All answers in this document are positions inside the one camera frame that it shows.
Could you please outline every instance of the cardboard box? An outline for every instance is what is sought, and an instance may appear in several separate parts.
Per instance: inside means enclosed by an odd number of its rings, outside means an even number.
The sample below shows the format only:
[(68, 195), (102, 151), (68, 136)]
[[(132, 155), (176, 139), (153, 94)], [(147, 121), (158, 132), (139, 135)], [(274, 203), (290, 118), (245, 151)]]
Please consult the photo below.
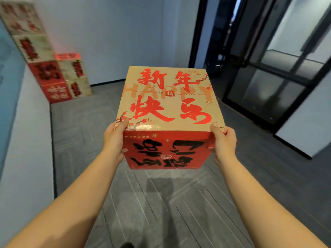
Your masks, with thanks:
[(67, 81), (66, 83), (73, 98), (92, 95), (92, 89), (87, 78)]
[(65, 82), (57, 61), (29, 63), (28, 66), (40, 86)]
[(55, 57), (66, 81), (86, 78), (80, 54), (64, 53)]
[(197, 169), (210, 155), (214, 124), (226, 133), (204, 69), (130, 66), (116, 125), (129, 118), (124, 154), (132, 169)]
[(66, 82), (44, 85), (41, 89), (51, 104), (72, 99)]
[(13, 38), (27, 63), (55, 60), (52, 47), (44, 34), (13, 36)]
[(0, 16), (11, 35), (44, 32), (33, 3), (0, 1)]

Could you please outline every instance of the person's right arm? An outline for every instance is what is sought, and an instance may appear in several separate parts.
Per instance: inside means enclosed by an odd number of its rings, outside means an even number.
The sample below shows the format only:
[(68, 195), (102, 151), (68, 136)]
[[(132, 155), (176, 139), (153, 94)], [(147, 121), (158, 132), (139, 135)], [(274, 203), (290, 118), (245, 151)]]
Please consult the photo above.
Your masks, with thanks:
[(238, 161), (236, 136), (211, 126), (217, 164), (256, 248), (326, 248), (309, 229), (279, 204)]

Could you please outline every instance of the person's left hand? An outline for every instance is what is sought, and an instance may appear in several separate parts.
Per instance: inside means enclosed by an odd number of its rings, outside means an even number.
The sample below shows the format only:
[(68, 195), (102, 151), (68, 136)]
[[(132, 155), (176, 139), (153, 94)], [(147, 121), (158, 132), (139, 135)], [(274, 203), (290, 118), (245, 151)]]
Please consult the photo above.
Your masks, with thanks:
[(116, 122), (111, 123), (104, 133), (104, 145), (101, 153), (110, 155), (110, 158), (119, 164), (123, 159), (123, 153), (128, 151), (123, 149), (123, 131), (129, 124), (129, 119), (122, 121), (116, 129)]

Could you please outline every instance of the hand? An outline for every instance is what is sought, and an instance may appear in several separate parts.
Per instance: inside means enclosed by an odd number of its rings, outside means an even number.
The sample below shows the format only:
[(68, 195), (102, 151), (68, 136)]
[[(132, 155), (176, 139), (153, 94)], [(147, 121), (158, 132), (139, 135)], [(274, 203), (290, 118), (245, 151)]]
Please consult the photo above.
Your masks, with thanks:
[(229, 159), (236, 158), (235, 149), (236, 149), (236, 133), (234, 129), (226, 127), (227, 134), (224, 135), (220, 128), (215, 125), (210, 126), (210, 130), (215, 135), (215, 153), (217, 160), (223, 164)]
[(129, 119), (122, 121), (116, 129), (116, 122), (111, 123), (104, 133), (104, 145), (101, 153), (110, 155), (110, 158), (119, 164), (123, 159), (123, 153), (127, 149), (123, 149), (123, 131), (129, 124)]

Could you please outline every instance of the forearm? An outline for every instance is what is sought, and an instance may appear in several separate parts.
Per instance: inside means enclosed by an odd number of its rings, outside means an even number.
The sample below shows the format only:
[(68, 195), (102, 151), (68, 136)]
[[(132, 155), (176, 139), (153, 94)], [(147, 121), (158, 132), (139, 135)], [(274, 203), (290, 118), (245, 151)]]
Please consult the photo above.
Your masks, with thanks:
[(326, 247), (235, 157), (219, 163), (219, 167), (256, 247)]
[(117, 163), (101, 153), (8, 247), (84, 247)]

